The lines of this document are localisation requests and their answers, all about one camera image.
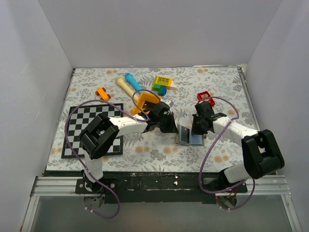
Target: chessboard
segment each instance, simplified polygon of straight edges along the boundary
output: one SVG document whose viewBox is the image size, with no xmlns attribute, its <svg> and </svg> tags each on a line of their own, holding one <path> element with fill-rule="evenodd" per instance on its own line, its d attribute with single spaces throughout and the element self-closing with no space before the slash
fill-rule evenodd
<svg viewBox="0 0 309 232">
<path fill-rule="evenodd" d="M 114 105 L 119 106 L 122 110 L 124 108 L 122 103 L 116 103 Z M 70 107 L 69 114 L 75 109 L 75 107 L 76 106 Z M 123 117 L 122 112 L 107 104 L 82 106 L 77 110 L 77 112 L 75 112 L 71 116 L 68 128 L 68 138 L 74 151 L 78 154 L 79 157 L 84 157 L 84 150 L 82 148 L 82 145 L 80 144 L 78 136 L 80 135 L 82 130 L 85 129 L 86 126 L 100 113 L 103 113 L 105 116 L 108 117 Z M 114 140 L 114 143 L 108 150 L 106 156 L 122 155 L 122 154 L 123 154 L 123 137 L 120 136 Z M 75 158 L 74 154 L 72 153 L 71 149 L 69 148 L 66 142 L 66 139 L 64 139 L 63 142 L 61 158 L 62 159 Z"/>
</svg>

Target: metal frame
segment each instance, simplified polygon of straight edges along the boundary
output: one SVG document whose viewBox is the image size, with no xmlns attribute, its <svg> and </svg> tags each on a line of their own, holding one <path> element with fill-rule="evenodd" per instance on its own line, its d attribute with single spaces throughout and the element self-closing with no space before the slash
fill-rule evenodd
<svg viewBox="0 0 309 232">
<path fill-rule="evenodd" d="M 236 67 L 238 69 L 241 83 L 244 87 L 247 103 L 249 105 L 250 111 L 253 115 L 254 124 L 257 130 L 260 130 L 258 121 L 253 109 L 252 102 L 250 100 L 245 76 L 243 74 L 242 68 L 240 66 L 231 65 L 198 65 L 194 67 Z M 31 198 L 28 205 L 28 209 L 25 215 L 23 227 L 21 232 L 29 232 L 34 221 L 35 213 L 38 207 L 40 196 L 98 196 L 98 194 L 75 194 L 75 187 L 77 179 L 80 177 L 37 177 L 31 192 Z M 248 192 L 238 193 L 238 195 L 249 195 L 252 187 L 252 179 L 246 182 Z M 219 193 L 216 196 L 225 196 L 226 193 Z M 286 214 L 288 216 L 291 228 L 294 232 L 302 231 L 292 200 L 291 192 L 287 185 L 287 182 L 283 175 L 267 175 L 258 180 L 256 180 L 255 191 L 253 195 L 280 195 L 285 207 Z"/>
</svg>

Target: red toy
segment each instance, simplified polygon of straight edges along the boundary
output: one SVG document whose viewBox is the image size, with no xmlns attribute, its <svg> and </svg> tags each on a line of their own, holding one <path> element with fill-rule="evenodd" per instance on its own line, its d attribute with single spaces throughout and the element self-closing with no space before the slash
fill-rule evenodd
<svg viewBox="0 0 309 232">
<path fill-rule="evenodd" d="M 202 99 L 204 99 L 206 97 L 210 97 L 210 96 L 211 95 L 207 91 L 202 92 L 202 93 L 198 93 L 197 94 L 198 102 L 200 102 L 200 101 L 202 101 Z M 209 101 L 209 103 L 211 104 L 212 107 L 215 105 L 214 100 L 212 98 L 209 98 L 208 101 Z"/>
</svg>

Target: floral pattern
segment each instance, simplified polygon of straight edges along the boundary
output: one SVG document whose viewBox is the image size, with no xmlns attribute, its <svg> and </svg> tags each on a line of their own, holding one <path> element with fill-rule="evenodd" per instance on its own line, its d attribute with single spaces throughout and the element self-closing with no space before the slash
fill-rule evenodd
<svg viewBox="0 0 309 232">
<path fill-rule="evenodd" d="M 156 75 L 173 78 L 178 90 L 168 90 L 163 100 L 173 100 L 171 110 L 176 124 L 191 127 L 192 114 L 197 94 L 208 91 L 212 96 L 223 97 L 232 102 L 240 114 L 238 123 L 255 129 L 252 111 L 247 103 L 243 82 L 237 68 L 124 68 L 124 69 L 76 69 L 59 119 L 54 142 L 46 169 L 49 171 L 79 171 L 82 169 L 77 159 L 61 159 L 64 140 L 64 124 L 69 108 L 80 103 L 99 99 L 97 87 L 106 88 L 111 95 L 110 102 L 123 103 L 124 110 L 131 113 L 134 105 L 131 98 L 116 85 L 114 79 L 131 73 L 139 84 L 151 89 Z M 236 113 L 225 102 L 214 99 L 215 112 L 230 117 Z M 210 145 L 217 135 L 209 133 L 205 146 L 183 146 L 175 144 L 175 134 L 162 134 L 159 129 L 144 134 L 124 136 L 124 153 L 118 157 L 105 157 L 103 169 L 106 171 L 130 172 L 197 172 Z M 221 138 L 208 158 L 204 171 L 217 172 L 242 161 L 242 150 L 235 143 Z"/>
</svg>

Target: orange toy car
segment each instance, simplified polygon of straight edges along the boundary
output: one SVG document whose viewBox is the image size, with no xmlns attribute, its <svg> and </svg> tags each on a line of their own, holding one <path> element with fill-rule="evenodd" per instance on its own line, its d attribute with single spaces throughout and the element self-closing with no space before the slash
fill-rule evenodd
<svg viewBox="0 0 309 232">
<path fill-rule="evenodd" d="M 98 88 L 97 91 L 96 91 L 96 95 L 97 96 L 101 96 L 101 100 L 104 100 L 104 101 L 108 101 L 109 99 L 111 99 L 111 96 L 109 94 L 106 94 L 106 89 L 105 88 Z"/>
</svg>

